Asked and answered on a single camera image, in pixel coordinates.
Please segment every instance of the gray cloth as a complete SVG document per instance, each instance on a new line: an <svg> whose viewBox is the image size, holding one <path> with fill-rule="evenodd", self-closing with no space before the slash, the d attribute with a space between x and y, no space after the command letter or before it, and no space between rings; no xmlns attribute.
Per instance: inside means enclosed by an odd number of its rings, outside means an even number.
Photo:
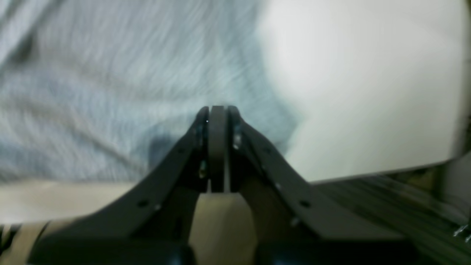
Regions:
<svg viewBox="0 0 471 265"><path fill-rule="evenodd" d="M0 181L139 180L203 106L283 150L255 0L0 0Z"/></svg>

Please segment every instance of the blurred background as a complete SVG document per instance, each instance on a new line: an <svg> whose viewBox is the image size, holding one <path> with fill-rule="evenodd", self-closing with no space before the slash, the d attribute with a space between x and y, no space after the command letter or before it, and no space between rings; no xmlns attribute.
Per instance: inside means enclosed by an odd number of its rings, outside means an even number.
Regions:
<svg viewBox="0 0 471 265"><path fill-rule="evenodd" d="M201 107L235 105L315 192L469 264L469 19L464 0L0 0L0 223L98 210Z"/></svg>

